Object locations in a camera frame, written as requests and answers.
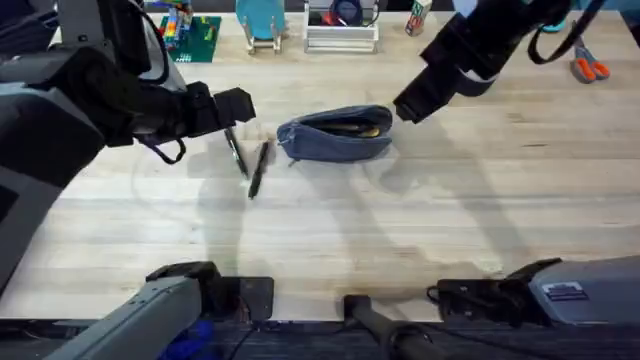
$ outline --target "pen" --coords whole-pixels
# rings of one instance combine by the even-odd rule
[[[224,129],[224,137],[227,138],[227,143],[233,152],[233,157],[236,159],[236,163],[240,168],[240,172],[245,177],[245,179],[249,178],[249,170],[247,170],[247,164],[245,164],[242,159],[242,153],[240,152],[240,146],[238,146],[238,140],[236,139],[235,134],[233,133],[232,128]]]
[[[269,140],[262,143],[262,147],[260,148],[260,156],[258,157],[258,166],[256,167],[256,171],[253,173],[253,178],[251,179],[251,186],[249,187],[249,199],[253,199],[258,194],[258,189],[260,188],[260,182],[262,181],[262,173],[264,172],[264,168],[267,165],[268,153],[269,153]]]

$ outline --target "denim pouch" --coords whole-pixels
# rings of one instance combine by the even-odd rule
[[[349,106],[302,116],[278,128],[278,142],[294,160],[348,162],[380,154],[390,143],[392,115],[383,106]],[[332,124],[372,125],[375,137],[341,136],[323,130]]]

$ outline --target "blue holder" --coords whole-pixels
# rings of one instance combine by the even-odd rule
[[[350,162],[370,159],[380,154],[389,144],[393,118],[383,106],[350,106],[303,116],[278,128],[278,142],[294,160]],[[370,123],[380,129],[372,138],[334,135],[314,125]]]
[[[240,24],[247,19],[251,35],[258,40],[273,39],[272,22],[278,33],[285,30],[284,6],[280,0],[236,0],[236,15]]]

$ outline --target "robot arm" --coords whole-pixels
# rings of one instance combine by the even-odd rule
[[[60,1],[62,43],[0,62],[0,289],[53,202],[104,146],[137,139],[171,164],[186,151],[182,139],[255,116],[241,89],[211,96],[204,83],[185,85],[131,1]],[[163,75],[149,79],[158,58]],[[174,140],[181,151],[170,159],[157,145]]]
[[[572,0],[483,0],[467,17],[455,14],[420,54],[427,68],[394,100],[398,116],[418,123],[448,104],[456,93],[483,94],[532,31],[528,47],[531,60],[539,65],[557,60],[571,49],[604,2],[593,0],[547,59],[537,50],[542,26],[562,21],[572,8]]]

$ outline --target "orange scissors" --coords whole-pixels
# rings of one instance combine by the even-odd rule
[[[575,48],[576,58],[571,61],[571,72],[578,81],[583,84],[591,84],[596,80],[605,80],[611,76],[609,68],[598,61],[584,45],[582,36],[578,37],[573,47]]]

